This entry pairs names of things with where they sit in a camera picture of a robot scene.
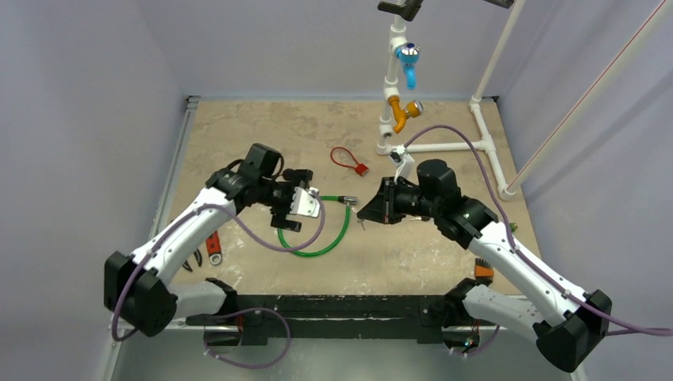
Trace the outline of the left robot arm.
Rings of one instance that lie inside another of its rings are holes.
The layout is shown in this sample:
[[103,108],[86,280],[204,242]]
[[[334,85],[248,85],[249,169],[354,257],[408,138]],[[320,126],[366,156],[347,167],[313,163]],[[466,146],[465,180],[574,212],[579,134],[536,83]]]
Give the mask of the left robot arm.
[[235,290],[215,278],[176,287],[172,282],[183,264],[206,239],[228,222],[237,223],[254,241],[276,252],[247,227],[240,213],[260,204],[271,212],[270,225],[294,232],[302,225],[291,215],[325,222],[318,191],[310,186],[313,171],[284,166],[283,155],[255,143],[245,158],[215,171],[194,201],[147,243],[129,254],[114,252],[104,263],[104,306],[111,312],[111,337],[124,341],[136,332],[161,333],[176,318],[208,316],[230,323],[237,313]]

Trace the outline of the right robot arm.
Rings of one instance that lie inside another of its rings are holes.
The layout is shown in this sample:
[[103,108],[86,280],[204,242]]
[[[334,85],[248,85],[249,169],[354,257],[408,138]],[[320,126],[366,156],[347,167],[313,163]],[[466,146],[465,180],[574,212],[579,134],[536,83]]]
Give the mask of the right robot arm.
[[443,237],[485,260],[525,296],[510,297],[463,279],[445,295],[444,326],[488,321],[532,341],[561,371],[576,371],[607,334],[611,299],[564,279],[511,237],[509,225],[494,211],[462,194],[443,160],[418,164],[417,179],[382,178],[358,219],[382,225],[407,216],[428,219]]

